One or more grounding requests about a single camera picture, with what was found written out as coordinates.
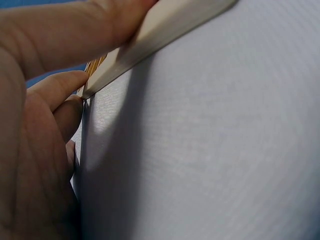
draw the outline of gray fabric surface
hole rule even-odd
[[[85,239],[319,239],[319,90],[319,0],[240,0],[146,59],[74,137]]]

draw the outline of finger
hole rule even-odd
[[[27,93],[40,95],[53,112],[87,80],[88,74],[84,71],[59,72],[33,85]]]
[[[0,11],[0,48],[26,79],[92,60],[123,44],[157,0],[92,0]]]
[[[53,113],[56,124],[67,143],[77,131],[83,112],[83,102],[77,95],[71,95]]]
[[[67,144],[65,145],[65,149],[66,149],[66,155],[68,157],[68,165],[69,165],[69,169],[67,171],[68,172],[67,177],[68,177],[68,180],[70,180],[75,171],[75,160],[76,160],[75,142],[72,140],[68,141]]]

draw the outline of white fabric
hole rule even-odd
[[[146,59],[75,136],[84,238],[318,239],[319,90],[319,0],[240,0]]]

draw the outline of hand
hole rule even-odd
[[[70,184],[88,79],[70,71],[25,81],[123,44],[156,0],[95,0],[0,10],[0,239],[81,237]]]

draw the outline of white strip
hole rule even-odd
[[[78,95],[89,98],[144,58],[223,13],[236,2],[237,0],[160,0],[148,12],[133,40],[110,52],[86,85],[79,89]]]

